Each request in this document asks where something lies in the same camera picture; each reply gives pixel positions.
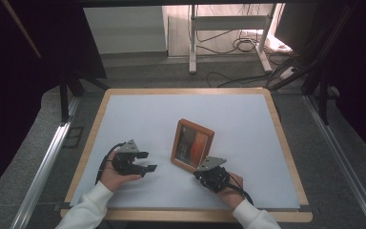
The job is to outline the aluminium rail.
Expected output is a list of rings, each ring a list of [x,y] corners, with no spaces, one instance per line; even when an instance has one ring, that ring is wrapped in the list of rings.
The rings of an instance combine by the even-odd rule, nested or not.
[[[365,218],[366,218],[366,188],[357,177],[356,171],[354,170],[349,159],[346,157],[343,149],[341,148],[339,142],[337,141],[334,133],[332,132],[330,126],[326,124],[318,113],[318,105],[314,101],[311,95],[304,95],[308,109],[310,110],[319,131],[327,142],[330,151],[332,152],[336,164],[338,165],[341,173],[345,177],[349,187],[354,194],[358,205],[360,206]]]
[[[22,204],[20,205],[16,216],[10,226],[10,229],[26,229],[31,219],[31,215],[40,198],[46,182],[50,176],[52,167],[61,150],[64,139],[70,129],[70,122],[61,124],[51,141],[51,144],[45,153],[42,162],[34,176],[28,192],[26,193]]]

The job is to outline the person's left hand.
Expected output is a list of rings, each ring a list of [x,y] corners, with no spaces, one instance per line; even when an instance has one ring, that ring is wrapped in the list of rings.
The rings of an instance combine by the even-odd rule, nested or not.
[[[102,175],[99,181],[110,191],[115,192],[120,186],[126,182],[139,180],[140,175],[119,175],[112,166],[112,160],[116,156],[116,151],[109,154],[108,159],[104,165]]]

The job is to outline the wooden rod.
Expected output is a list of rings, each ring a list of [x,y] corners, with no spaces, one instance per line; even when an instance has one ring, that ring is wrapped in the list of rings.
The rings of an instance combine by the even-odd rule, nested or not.
[[[26,28],[24,27],[22,21],[18,17],[17,13],[15,12],[14,8],[10,4],[9,0],[0,0],[7,12],[9,13],[10,17],[14,21],[16,27],[21,31],[25,39],[27,40],[28,44],[30,45],[33,52],[36,54],[37,58],[42,58],[40,51],[35,46],[34,42],[32,41],[29,33],[27,32]]]

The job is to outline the wooden table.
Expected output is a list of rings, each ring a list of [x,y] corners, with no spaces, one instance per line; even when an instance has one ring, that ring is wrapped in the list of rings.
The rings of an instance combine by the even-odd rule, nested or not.
[[[111,89],[106,91],[96,118],[93,122],[85,149],[80,157],[71,186],[66,196],[69,205],[73,195],[84,174],[89,160],[92,146],[99,130],[99,123],[103,119],[106,106],[113,95],[137,94],[261,94],[265,97],[279,142],[284,149],[290,175],[292,177],[297,197],[300,201],[299,208],[295,210],[267,210],[279,222],[309,222],[313,218],[312,210],[306,198],[295,163],[284,135],[275,105],[270,93],[261,88],[249,89]],[[108,219],[138,220],[138,221],[191,221],[191,222],[231,222],[233,215],[224,205],[221,209],[173,209],[173,208],[111,208],[107,214]]]

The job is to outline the black metal frame leg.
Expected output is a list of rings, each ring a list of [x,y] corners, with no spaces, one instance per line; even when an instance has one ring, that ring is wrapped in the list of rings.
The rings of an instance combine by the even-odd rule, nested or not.
[[[71,118],[69,109],[68,90],[71,90],[71,93],[74,96],[82,96],[85,91],[81,83],[82,79],[88,81],[92,85],[104,91],[110,88],[110,86],[108,86],[107,84],[87,74],[77,73],[76,75],[67,75],[67,74],[61,75],[59,77],[60,80],[59,89],[60,89],[62,125],[68,122]]]
[[[328,100],[328,81],[322,66],[314,67],[304,81],[301,91],[304,94],[312,94],[318,90],[318,115],[325,125],[328,125],[327,100]]]

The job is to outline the person's right hand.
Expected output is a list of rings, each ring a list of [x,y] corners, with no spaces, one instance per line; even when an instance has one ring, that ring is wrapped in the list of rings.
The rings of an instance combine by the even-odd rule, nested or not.
[[[243,186],[243,178],[230,172],[230,183],[235,187]],[[245,198],[232,188],[225,188],[216,194],[228,207],[235,209]]]

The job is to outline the black curtain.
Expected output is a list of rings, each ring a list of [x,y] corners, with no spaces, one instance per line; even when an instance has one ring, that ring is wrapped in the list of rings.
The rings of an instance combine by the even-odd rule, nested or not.
[[[366,143],[366,0],[287,2],[275,36],[309,63],[345,6],[352,12],[330,48],[325,73],[339,91],[337,107]]]
[[[82,7],[9,1],[42,58],[0,1],[0,177],[28,134],[42,95],[59,86],[61,75],[106,76]]]

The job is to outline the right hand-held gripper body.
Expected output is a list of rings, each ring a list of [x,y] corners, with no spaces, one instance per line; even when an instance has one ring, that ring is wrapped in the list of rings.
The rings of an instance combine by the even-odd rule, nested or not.
[[[222,167],[225,158],[207,156],[198,166],[193,175],[209,190],[218,193],[222,191],[230,181],[229,173]]]

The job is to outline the white power strip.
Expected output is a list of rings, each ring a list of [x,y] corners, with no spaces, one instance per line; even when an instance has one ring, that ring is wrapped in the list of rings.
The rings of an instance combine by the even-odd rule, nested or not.
[[[291,75],[293,75],[297,71],[298,71],[298,68],[290,67],[281,74],[280,79],[281,80],[286,79],[286,78],[290,77]]]

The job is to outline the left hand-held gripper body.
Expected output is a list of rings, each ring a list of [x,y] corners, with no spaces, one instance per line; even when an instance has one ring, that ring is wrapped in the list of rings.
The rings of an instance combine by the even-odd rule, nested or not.
[[[118,143],[112,148],[112,152],[116,151],[115,157],[112,159],[112,167],[122,176],[139,175],[140,168],[133,162],[137,157],[138,149],[133,139]]]

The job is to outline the wooden picture frame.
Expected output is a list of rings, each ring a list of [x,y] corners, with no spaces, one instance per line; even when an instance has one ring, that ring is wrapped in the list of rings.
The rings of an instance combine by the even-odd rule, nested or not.
[[[172,164],[193,173],[209,154],[214,139],[214,131],[187,119],[177,123]]]

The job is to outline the black floor grate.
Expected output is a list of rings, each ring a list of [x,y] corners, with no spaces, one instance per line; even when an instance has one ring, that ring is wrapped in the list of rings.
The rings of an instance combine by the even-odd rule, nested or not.
[[[81,141],[83,131],[83,127],[71,127],[63,142],[63,148],[77,148]]]

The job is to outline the white table mat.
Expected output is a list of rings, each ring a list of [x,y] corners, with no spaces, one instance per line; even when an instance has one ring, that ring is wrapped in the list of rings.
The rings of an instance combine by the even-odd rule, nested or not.
[[[266,210],[299,208],[275,125],[261,94],[137,94],[111,96],[84,174],[71,202],[94,186],[104,155],[115,144],[134,140],[156,169],[119,188],[111,208],[221,209],[223,203],[193,176],[170,161],[180,119],[214,132],[211,156],[244,179],[254,205]]]

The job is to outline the white metal stand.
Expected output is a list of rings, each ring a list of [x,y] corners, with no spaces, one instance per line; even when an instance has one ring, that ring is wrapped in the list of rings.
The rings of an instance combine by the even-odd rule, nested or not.
[[[261,38],[254,45],[257,56],[265,73],[273,71],[264,51],[265,42],[272,25],[276,4],[272,5],[270,12],[266,15],[224,15],[224,16],[196,16],[196,5],[190,5],[190,51],[189,51],[189,72],[196,73],[196,45],[195,33],[197,31],[241,31],[257,30],[262,31]]]

